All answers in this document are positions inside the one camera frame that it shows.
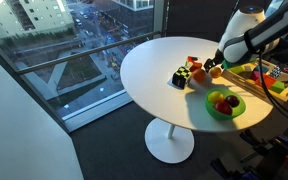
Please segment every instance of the red apple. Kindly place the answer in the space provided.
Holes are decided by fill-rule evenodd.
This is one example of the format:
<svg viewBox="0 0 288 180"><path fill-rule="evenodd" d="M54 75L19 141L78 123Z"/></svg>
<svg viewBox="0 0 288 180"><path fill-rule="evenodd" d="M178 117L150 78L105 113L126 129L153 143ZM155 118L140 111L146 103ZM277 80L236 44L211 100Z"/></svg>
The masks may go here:
<svg viewBox="0 0 288 180"><path fill-rule="evenodd" d="M223 114L227 114L227 115L232 115L232 107L229 103L227 103L226 101L220 101L220 102L217 102L215 105L214 105L214 108L223 113Z"/></svg>
<svg viewBox="0 0 288 180"><path fill-rule="evenodd" d="M234 95L226 96L224 101L229 103L233 108L240 104L240 100L238 100L238 98Z"/></svg>

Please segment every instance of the floor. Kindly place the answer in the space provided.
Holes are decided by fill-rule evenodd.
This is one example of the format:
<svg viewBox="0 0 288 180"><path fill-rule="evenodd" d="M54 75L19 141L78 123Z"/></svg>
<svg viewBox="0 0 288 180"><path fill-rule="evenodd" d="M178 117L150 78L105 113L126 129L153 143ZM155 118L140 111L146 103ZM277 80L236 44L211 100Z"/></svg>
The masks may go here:
<svg viewBox="0 0 288 180"><path fill-rule="evenodd" d="M81 169L86 180L196 180L221 179L210 162L220 158L228 170L255 165L257 157L245 164L239 160L253 152L239 137L240 132L193 132L195 147L191 156L178 164L166 164L148 151L144 132L154 117L131 102L72 132ZM282 134L288 120L273 112L251 128L259 139Z"/></svg>

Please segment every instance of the table leg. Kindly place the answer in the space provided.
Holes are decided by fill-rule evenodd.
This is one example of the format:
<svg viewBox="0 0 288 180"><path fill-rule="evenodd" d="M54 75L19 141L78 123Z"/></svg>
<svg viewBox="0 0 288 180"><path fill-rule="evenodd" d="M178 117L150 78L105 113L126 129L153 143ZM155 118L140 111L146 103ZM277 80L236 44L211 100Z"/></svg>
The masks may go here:
<svg viewBox="0 0 288 180"><path fill-rule="evenodd" d="M154 157L166 163L186 160L194 148L191 130L155 118L146 128L145 142Z"/></svg>

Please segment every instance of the plastic fruit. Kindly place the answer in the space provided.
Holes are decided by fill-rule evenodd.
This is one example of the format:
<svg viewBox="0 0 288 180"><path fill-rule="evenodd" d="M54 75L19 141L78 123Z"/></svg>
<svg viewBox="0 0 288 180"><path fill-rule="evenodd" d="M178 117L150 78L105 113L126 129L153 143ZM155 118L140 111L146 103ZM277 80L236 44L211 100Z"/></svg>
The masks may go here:
<svg viewBox="0 0 288 180"><path fill-rule="evenodd" d="M223 99L224 99L224 96L219 91L213 91L207 96L208 102L211 102L211 103L217 103L219 101L222 101Z"/></svg>
<svg viewBox="0 0 288 180"><path fill-rule="evenodd" d="M232 115L233 113L231 105L227 103L226 101L217 102L214 105L214 108L223 114Z"/></svg>
<svg viewBox="0 0 288 180"><path fill-rule="evenodd" d="M226 96L224 101L229 103L233 108L240 104L240 100L238 100L238 98L234 95Z"/></svg>
<svg viewBox="0 0 288 180"><path fill-rule="evenodd" d="M221 74L222 74L222 70L221 70L221 68L219 68L219 67L212 67L211 69L210 69L210 75L211 75L211 77L212 78L218 78L218 77L220 77L221 76Z"/></svg>
<svg viewBox="0 0 288 180"><path fill-rule="evenodd" d="M196 69L195 71L193 71L192 73L192 78L196 81L196 82L202 82L204 81L206 77L206 73L203 69Z"/></svg>

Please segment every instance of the green plate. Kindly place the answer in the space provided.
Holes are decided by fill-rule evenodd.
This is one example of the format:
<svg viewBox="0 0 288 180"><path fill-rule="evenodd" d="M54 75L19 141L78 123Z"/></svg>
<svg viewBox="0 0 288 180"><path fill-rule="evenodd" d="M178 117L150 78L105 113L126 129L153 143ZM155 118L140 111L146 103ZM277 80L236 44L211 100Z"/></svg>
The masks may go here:
<svg viewBox="0 0 288 180"><path fill-rule="evenodd" d="M223 114L219 111L217 111L213 106L214 106L214 103L211 103L207 100L207 97L208 95L213 92L213 91L219 91L223 94L224 98L226 96L229 96L229 95L234 95L238 98L238 100L240 101L240 104L235 107L235 108L232 108L233 109L233 112L232 112L232 115L227 115L227 114ZM234 117L237 117L241 114L244 113L245 109L246 109L246 105L245 105L245 102L244 100L241 98L241 96L239 96L238 94L236 94L235 92L233 91L230 91L228 89L225 89L225 88L213 88L211 90L209 90L206 94L206 97L205 97L205 107L206 107L206 110L207 112L212 116L214 117L215 119L219 119L219 120L227 120L227 119L233 119Z"/></svg>

